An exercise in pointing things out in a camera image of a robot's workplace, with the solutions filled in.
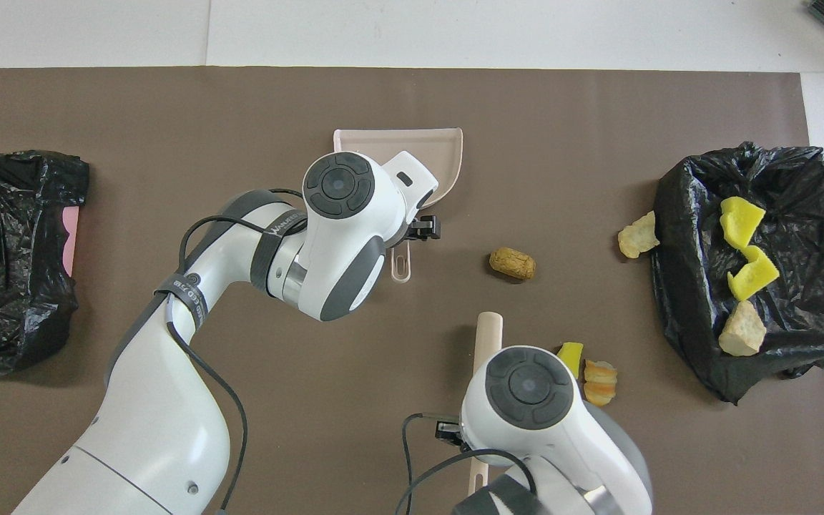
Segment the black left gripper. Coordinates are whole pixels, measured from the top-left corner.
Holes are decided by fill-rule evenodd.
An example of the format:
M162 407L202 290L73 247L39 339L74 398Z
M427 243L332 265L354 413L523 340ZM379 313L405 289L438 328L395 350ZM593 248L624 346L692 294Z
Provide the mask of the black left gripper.
M429 239L439 239L441 234L441 222L438 216L421 216L421 218L414 218L412 222L406 226L405 235L402 241L428 241Z

